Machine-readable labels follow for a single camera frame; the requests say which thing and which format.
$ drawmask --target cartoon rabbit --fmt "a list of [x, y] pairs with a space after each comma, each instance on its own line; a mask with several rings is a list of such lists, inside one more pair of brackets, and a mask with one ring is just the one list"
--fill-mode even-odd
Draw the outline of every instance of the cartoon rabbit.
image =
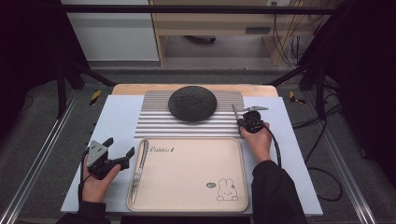
[[236, 188], [231, 179], [219, 181], [218, 201], [238, 201]]

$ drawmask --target white tabletop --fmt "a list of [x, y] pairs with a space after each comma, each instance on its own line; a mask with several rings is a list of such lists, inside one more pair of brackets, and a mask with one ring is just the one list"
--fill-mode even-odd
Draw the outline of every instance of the white tabletop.
[[[139, 142], [134, 140], [134, 132], [138, 121], [141, 106], [143, 104], [143, 95], [109, 95], [102, 114], [96, 124], [92, 134], [92, 140], [105, 142], [107, 138], [113, 137], [114, 144], [109, 148], [110, 159], [117, 159], [125, 156], [131, 148], [138, 148]], [[321, 216], [323, 212], [318, 202], [311, 178], [304, 164], [301, 150], [298, 146], [294, 131], [290, 124], [289, 115], [286, 107], [280, 97], [244, 97], [245, 107], [260, 105], [269, 107], [269, 110], [261, 111], [262, 119], [271, 124], [271, 130], [274, 133], [279, 144], [282, 166], [293, 179], [297, 189], [304, 213], [307, 216]], [[242, 146], [242, 156], [244, 160], [245, 175], [247, 180], [247, 194], [249, 205], [243, 212], [236, 214], [251, 215], [251, 183], [253, 181], [252, 171], [256, 166], [255, 159], [248, 149], [245, 140], [239, 140]], [[276, 162], [275, 147], [271, 147], [271, 158]], [[111, 184], [105, 199], [106, 211], [112, 214], [120, 215], [138, 215], [131, 211], [127, 206], [127, 197], [129, 186], [132, 179], [132, 171], [135, 165], [135, 156], [130, 159], [130, 169], [119, 172]], [[64, 199], [61, 208], [62, 212], [76, 213], [78, 210], [78, 182], [80, 170], [76, 171], [75, 178]], [[226, 214], [200, 214], [200, 215], [230, 215]]]

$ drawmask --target hand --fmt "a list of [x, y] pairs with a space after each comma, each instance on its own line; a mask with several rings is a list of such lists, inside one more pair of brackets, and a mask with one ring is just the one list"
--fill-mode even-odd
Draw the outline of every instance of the hand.
[[103, 180], [98, 180], [88, 171], [87, 167], [88, 155], [84, 158], [84, 188], [82, 190], [82, 201], [89, 203], [102, 203], [105, 200], [108, 187], [113, 179], [117, 176], [121, 166], [117, 164], [110, 170]]
[[[264, 125], [268, 128], [270, 127], [269, 123], [264, 122]], [[240, 130], [241, 135], [247, 140], [247, 144], [256, 158], [257, 163], [270, 161], [271, 134], [269, 134], [265, 128], [262, 128], [257, 133], [249, 133], [244, 127], [241, 127]]]

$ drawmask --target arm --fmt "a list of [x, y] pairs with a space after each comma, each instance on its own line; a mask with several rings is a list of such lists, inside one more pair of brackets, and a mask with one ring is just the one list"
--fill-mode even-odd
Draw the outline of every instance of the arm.
[[79, 204], [76, 214], [65, 214], [58, 220], [57, 224], [109, 224], [105, 218], [106, 204], [103, 203], [108, 187], [120, 171], [120, 166], [116, 165], [103, 180], [95, 179], [90, 175], [87, 167], [86, 156], [84, 159], [83, 177], [84, 188], [82, 189], [82, 201]]
[[254, 223], [307, 223], [294, 182], [285, 170], [271, 161], [271, 135], [265, 129], [248, 133], [244, 128], [241, 134], [258, 163], [251, 185]]

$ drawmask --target black horizontal bar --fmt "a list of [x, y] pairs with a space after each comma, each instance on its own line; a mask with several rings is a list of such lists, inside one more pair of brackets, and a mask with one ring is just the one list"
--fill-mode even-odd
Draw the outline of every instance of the black horizontal bar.
[[251, 7], [251, 6], [141, 6], [141, 5], [45, 5], [44, 9], [71, 13], [218, 13], [332, 15], [335, 7]]

